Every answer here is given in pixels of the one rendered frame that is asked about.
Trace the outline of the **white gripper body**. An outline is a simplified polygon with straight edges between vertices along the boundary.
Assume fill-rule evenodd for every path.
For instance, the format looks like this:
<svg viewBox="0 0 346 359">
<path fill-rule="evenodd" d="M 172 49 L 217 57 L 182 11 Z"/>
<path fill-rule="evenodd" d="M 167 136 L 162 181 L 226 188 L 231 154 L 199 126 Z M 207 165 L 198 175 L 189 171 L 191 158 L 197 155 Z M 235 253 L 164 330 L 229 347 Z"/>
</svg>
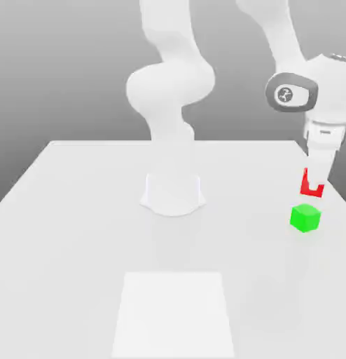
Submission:
<svg viewBox="0 0 346 359">
<path fill-rule="evenodd" d="M 345 123 L 322 123 L 305 120 L 303 137 L 308 149 L 339 151 L 345 140 Z"/>
</svg>

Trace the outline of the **small green cube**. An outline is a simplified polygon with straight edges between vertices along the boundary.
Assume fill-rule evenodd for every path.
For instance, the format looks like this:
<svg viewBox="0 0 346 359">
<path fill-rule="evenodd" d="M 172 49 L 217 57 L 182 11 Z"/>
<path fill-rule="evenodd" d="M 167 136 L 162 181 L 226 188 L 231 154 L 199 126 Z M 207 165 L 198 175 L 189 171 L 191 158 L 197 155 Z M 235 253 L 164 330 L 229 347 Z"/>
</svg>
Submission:
<svg viewBox="0 0 346 359">
<path fill-rule="evenodd" d="M 290 225 L 306 233 L 318 229 L 320 219 L 320 210 L 310 204 L 303 203 L 292 207 Z"/>
</svg>

